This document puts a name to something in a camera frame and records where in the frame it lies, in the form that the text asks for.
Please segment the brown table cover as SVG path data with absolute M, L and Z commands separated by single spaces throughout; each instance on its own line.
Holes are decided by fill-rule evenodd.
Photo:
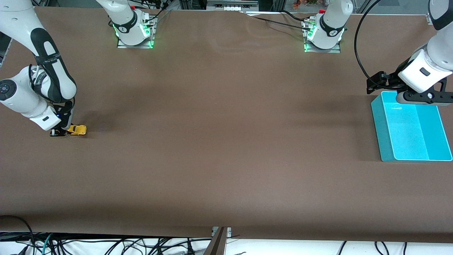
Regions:
M 351 16 L 341 53 L 239 12 L 118 49 L 101 8 L 36 13 L 78 86 L 50 137 L 0 105 L 0 215 L 34 231 L 453 243 L 453 162 L 384 163 Z

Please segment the teal plastic bin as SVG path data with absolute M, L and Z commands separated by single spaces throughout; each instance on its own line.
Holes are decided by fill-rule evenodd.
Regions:
M 391 163 L 453 161 L 437 106 L 398 103 L 397 93 L 383 91 L 372 103 L 380 158 Z

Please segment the white power strip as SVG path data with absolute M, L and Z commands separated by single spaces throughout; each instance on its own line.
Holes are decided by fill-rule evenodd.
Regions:
M 259 11 L 258 0 L 206 0 L 206 10 Z

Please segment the orange background objects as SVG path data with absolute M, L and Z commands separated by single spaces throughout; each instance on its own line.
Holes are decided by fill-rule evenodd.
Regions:
M 306 7 L 323 3 L 323 0 L 292 0 L 292 1 L 293 10 L 298 10 L 299 8 L 301 8 L 301 6 Z

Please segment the small metal corner bracket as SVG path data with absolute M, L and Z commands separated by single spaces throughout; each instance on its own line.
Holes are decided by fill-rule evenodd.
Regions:
M 211 229 L 211 237 L 214 237 L 216 232 L 219 229 L 220 229 L 220 227 L 218 227 L 218 226 L 212 227 L 212 229 Z M 227 227 L 226 230 L 227 230 L 227 238 L 232 238 L 233 237 L 233 232 L 232 232 L 231 227 Z

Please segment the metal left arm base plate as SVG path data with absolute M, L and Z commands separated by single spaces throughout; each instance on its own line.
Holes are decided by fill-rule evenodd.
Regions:
M 303 28 L 309 28 L 309 30 L 303 31 L 303 36 L 304 36 L 304 52 L 311 52 L 311 53 L 340 53 L 341 52 L 341 46 L 340 46 L 340 41 L 341 41 L 341 36 L 339 39 L 336 41 L 336 44 L 334 45 L 333 48 L 330 49 L 322 49 L 317 47 L 311 40 L 309 40 L 309 37 L 312 37 L 313 34 L 317 31 L 317 27 L 315 25 L 315 21 L 313 19 L 305 19 L 304 21 L 301 21 L 301 25 Z

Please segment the aluminium table leg profile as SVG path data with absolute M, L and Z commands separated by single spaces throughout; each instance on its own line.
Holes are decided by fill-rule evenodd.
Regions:
M 227 239 L 227 227 L 220 227 L 215 236 L 212 237 L 203 255 L 225 255 Z

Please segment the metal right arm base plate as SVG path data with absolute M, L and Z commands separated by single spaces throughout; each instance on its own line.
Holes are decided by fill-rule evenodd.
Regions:
M 143 20 L 131 29 L 128 34 L 115 31 L 117 47 L 124 49 L 152 49 L 156 34 L 157 18 L 148 21 Z

